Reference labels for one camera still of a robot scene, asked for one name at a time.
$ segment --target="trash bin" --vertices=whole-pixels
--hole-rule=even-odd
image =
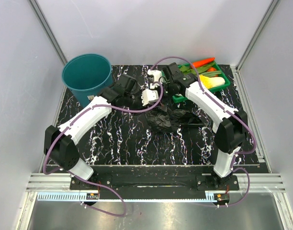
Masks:
[[[65,65],[62,81],[80,105],[86,107],[101,89],[113,83],[112,66],[101,55],[80,55]]]

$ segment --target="green tray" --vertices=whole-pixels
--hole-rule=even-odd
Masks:
[[[190,64],[179,65],[179,68],[181,66],[189,66],[189,65]],[[221,86],[213,87],[213,88],[209,89],[209,91],[210,92],[217,92],[217,91],[220,91],[220,90],[225,90],[231,84],[231,82],[227,79],[226,75],[222,72],[222,70],[220,69],[220,67],[218,66],[218,64],[216,62],[214,62],[213,67],[216,70],[221,71],[221,74],[218,74],[218,77],[224,78],[225,84],[224,85],[221,85]],[[183,102],[183,101],[186,101],[187,100],[187,98],[186,97],[183,97],[183,96],[181,96],[181,97],[173,96],[172,99],[173,99],[174,103],[180,103],[180,102]]]

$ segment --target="trash bag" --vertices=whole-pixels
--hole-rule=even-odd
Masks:
[[[184,109],[171,110],[166,105],[145,113],[150,130],[155,132],[173,133],[180,127],[203,127],[200,118]]]

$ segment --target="black marble table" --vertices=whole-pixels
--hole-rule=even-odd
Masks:
[[[113,66],[113,79],[121,73],[137,79],[141,88],[149,82],[147,70],[150,66]],[[231,85],[215,95],[227,105],[241,109],[241,101],[229,65],[220,65],[231,81]],[[212,133],[212,120],[197,105],[190,101],[179,104],[170,102],[174,108],[185,108],[199,116],[204,127],[179,128],[175,133],[156,133],[149,129],[144,114],[132,115],[115,111],[92,127],[77,145],[82,158],[90,165],[205,165],[212,164],[217,153]],[[57,125],[75,116],[82,107],[66,90]],[[252,148],[248,137],[242,150]],[[240,155],[238,164],[258,164],[256,153]]]

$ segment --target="white wall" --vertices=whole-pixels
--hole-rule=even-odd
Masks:
[[[68,59],[93,52],[112,64],[153,64],[175,55],[235,65],[271,0],[38,2]]]
[[[62,64],[26,0],[0,1],[0,230],[10,230],[63,84]]]
[[[281,1],[240,72],[293,209],[293,0]]]

